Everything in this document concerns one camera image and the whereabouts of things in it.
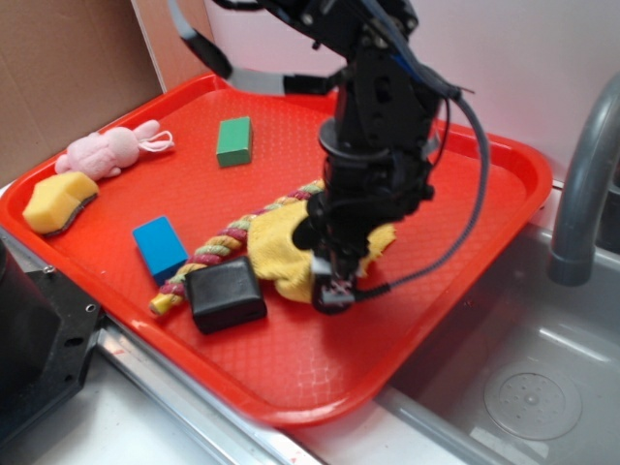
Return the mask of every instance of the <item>plush toy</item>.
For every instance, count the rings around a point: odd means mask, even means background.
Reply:
[[[172,134],[158,133],[159,128],[159,122],[152,119],[133,131],[118,127],[92,133],[67,147],[67,153],[56,161],[56,172],[81,171],[94,181],[117,176],[138,160],[141,150],[160,152],[174,146]]]

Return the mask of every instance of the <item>sink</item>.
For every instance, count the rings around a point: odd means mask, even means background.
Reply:
[[[590,282],[562,287],[545,275],[550,237],[528,226],[389,385],[463,448],[516,464],[618,464],[620,257],[597,252]],[[473,462],[492,461],[483,455]]]

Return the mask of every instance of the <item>green block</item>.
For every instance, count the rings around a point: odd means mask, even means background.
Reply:
[[[220,123],[217,161],[220,167],[243,165],[252,161],[252,124],[249,116]]]

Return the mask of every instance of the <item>yellow towel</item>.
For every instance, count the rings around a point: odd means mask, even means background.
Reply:
[[[310,303],[312,253],[297,249],[291,239],[293,231],[306,216],[306,202],[299,201],[252,220],[248,232],[248,256],[257,277],[275,281],[275,289],[281,296]],[[370,234],[370,253],[360,264],[363,276],[366,267],[381,257],[395,238],[393,225],[383,225]]]

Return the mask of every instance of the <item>orange tray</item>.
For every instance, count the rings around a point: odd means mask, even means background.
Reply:
[[[491,137],[484,210],[461,250],[436,272],[344,314],[325,316],[263,283],[268,315],[261,321],[202,335],[187,304],[154,317],[148,302],[158,288],[132,230],[166,215],[192,253],[229,222],[320,177],[325,154],[317,135],[333,107],[332,98],[261,97],[213,76],[196,78],[109,125],[133,128],[159,119],[176,148],[145,154],[101,181],[99,198],[66,232],[42,238],[21,217],[35,183],[54,174],[55,158],[11,186],[0,200],[0,221],[119,323],[239,411],[276,426],[335,418],[372,398],[447,315],[544,202],[551,174],[539,152]],[[220,169],[219,122],[245,115],[254,128],[253,161]],[[397,239],[361,287],[417,270],[448,249],[472,210],[477,153],[472,132],[452,126],[445,158],[431,174],[435,200],[396,225]]]

